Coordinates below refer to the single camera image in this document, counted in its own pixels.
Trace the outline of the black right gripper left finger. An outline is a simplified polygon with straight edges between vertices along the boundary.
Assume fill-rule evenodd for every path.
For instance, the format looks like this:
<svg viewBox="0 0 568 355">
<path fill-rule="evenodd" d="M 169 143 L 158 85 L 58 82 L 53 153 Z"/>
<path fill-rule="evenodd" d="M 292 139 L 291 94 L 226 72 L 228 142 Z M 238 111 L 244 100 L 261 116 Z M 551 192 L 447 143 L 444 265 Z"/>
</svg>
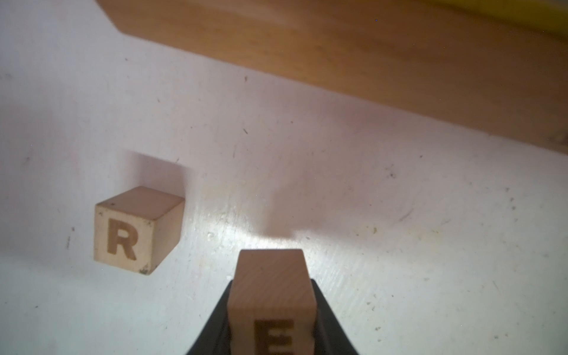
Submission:
<svg viewBox="0 0 568 355">
<path fill-rule="evenodd" d="M 227 304 L 232 287 L 229 281 L 201 333 L 187 355 L 230 355 L 231 334 Z"/>
</svg>

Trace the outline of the wooden block letter R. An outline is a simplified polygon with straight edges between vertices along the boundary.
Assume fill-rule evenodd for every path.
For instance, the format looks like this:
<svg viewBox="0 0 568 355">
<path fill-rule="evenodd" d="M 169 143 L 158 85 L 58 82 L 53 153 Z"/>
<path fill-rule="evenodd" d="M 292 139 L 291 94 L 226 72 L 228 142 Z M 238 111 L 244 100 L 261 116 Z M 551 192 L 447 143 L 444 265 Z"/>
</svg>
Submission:
<svg viewBox="0 0 568 355">
<path fill-rule="evenodd" d="M 152 274 L 180 241 L 185 202 L 138 186 L 96 204 L 94 260 Z"/>
</svg>

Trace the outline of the wooden block letter E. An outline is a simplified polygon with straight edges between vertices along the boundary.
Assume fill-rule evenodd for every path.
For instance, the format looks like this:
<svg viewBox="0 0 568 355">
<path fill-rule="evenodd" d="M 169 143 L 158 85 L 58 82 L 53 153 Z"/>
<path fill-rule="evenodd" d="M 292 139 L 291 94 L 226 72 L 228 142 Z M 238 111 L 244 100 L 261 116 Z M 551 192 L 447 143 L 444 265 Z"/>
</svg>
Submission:
<svg viewBox="0 0 568 355">
<path fill-rule="evenodd" d="M 313 354 L 317 302 L 303 251 L 240 251 L 227 312 L 233 354 Z"/>
</svg>

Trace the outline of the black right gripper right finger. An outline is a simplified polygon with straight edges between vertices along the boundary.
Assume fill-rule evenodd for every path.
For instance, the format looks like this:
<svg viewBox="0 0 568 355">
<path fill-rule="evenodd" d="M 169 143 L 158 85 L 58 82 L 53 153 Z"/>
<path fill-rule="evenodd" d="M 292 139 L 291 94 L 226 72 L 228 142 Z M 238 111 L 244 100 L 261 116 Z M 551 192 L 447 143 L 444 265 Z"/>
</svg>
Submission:
<svg viewBox="0 0 568 355">
<path fill-rule="evenodd" d="M 311 279 L 317 302 L 317 318 L 314 326 L 315 355 L 358 355 L 340 322 L 328 304 L 316 280 Z"/>
</svg>

